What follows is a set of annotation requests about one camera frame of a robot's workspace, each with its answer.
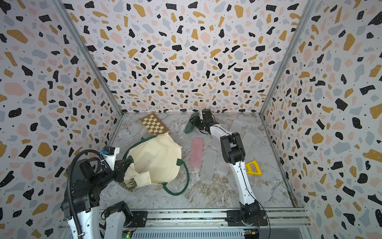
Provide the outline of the dark green case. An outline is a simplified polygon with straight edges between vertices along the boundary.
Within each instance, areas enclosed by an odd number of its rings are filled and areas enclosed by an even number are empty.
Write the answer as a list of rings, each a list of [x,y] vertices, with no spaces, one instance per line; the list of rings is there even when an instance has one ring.
[[[190,116],[190,118],[186,124],[186,127],[184,129],[184,133],[189,134],[189,133],[193,132],[194,127],[195,127],[195,123],[200,119],[199,115],[200,114],[198,112],[195,112]]]

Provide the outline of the translucent case with pink mark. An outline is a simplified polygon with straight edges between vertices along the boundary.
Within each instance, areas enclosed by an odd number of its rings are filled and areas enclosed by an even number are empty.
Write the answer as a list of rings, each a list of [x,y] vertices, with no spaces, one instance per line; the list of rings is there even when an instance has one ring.
[[[151,155],[150,152],[145,152],[144,154],[142,154],[139,160],[136,163],[134,163],[136,172],[144,173],[149,171],[149,167],[154,161],[154,159],[155,157]]]

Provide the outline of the cream canvas tote bag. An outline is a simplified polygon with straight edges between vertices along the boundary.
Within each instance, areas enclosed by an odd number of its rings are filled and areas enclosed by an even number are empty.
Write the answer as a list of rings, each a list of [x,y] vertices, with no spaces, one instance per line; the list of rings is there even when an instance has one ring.
[[[145,152],[150,152],[155,157],[149,167],[149,171],[138,173],[134,163]],[[149,185],[161,185],[172,196],[182,195],[189,186],[190,173],[186,163],[182,160],[182,147],[179,146],[168,133],[154,135],[142,139],[134,144],[124,154],[123,159],[131,162],[121,183],[126,189],[140,188]],[[177,178],[180,168],[186,171],[186,184],[180,192],[171,191],[167,184]]]

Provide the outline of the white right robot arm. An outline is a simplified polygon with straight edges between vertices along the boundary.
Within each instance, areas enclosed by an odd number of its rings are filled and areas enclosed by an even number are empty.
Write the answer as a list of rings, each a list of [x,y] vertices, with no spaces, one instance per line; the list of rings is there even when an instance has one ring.
[[[245,148],[238,132],[230,132],[221,126],[210,109],[203,109],[190,116],[185,133],[190,133],[194,128],[202,133],[210,134],[220,140],[222,156],[233,172],[238,192],[240,204],[240,220],[251,225],[260,216],[260,205],[256,199],[245,168]]]

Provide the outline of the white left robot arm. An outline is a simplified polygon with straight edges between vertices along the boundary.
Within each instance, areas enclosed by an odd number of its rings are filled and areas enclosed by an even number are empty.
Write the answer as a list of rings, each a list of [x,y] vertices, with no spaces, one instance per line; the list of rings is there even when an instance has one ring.
[[[67,194],[61,205],[75,239],[120,239],[125,226],[133,223],[133,214],[123,201],[105,209],[105,234],[99,227],[100,193],[112,181],[122,181],[131,162],[119,160],[116,169],[95,173],[88,161],[74,168],[74,182],[68,183]]]

